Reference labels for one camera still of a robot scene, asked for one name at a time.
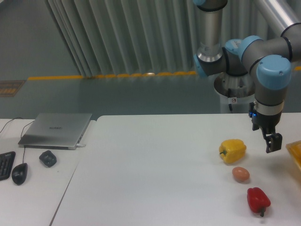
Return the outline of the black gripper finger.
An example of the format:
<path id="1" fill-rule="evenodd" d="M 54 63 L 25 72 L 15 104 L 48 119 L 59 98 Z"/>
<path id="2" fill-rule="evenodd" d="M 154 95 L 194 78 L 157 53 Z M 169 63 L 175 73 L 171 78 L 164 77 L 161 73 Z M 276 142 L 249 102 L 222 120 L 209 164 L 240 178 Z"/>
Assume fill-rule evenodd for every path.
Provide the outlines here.
<path id="1" fill-rule="evenodd" d="M 268 134 L 265 130 L 262 130 L 263 138 L 266 142 L 266 153 L 272 152 L 272 134 Z"/>
<path id="2" fill-rule="evenodd" d="M 280 133 L 274 133 L 271 135 L 271 151 L 278 151 L 282 147 L 282 135 Z"/>

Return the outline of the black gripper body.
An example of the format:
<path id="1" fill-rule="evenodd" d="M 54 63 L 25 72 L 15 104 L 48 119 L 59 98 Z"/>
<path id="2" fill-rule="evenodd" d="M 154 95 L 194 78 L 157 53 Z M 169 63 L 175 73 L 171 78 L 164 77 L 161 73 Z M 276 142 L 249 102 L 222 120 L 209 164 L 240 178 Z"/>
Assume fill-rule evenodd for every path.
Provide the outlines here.
<path id="1" fill-rule="evenodd" d="M 249 104 L 249 117 L 252 122 L 252 130 L 261 129 L 264 135 L 275 134 L 281 114 L 282 103 L 268 106 L 258 101 L 253 101 Z"/>

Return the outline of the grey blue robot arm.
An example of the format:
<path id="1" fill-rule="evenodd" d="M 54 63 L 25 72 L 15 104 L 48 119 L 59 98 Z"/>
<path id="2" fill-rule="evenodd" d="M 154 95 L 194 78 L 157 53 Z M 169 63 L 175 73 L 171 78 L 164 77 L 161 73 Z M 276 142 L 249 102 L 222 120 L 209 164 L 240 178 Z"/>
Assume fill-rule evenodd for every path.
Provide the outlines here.
<path id="1" fill-rule="evenodd" d="M 201 11 L 205 34 L 194 56 L 200 76 L 225 73 L 233 77 L 249 75 L 253 81 L 254 101 L 249 105 L 252 129 L 262 131 L 268 153 L 282 146 L 276 132 L 291 80 L 291 64 L 301 58 L 301 21 L 284 0 L 256 0 L 277 38 L 263 40 L 252 35 L 229 40 L 221 45 L 222 11 L 225 0 L 196 0 Z"/>

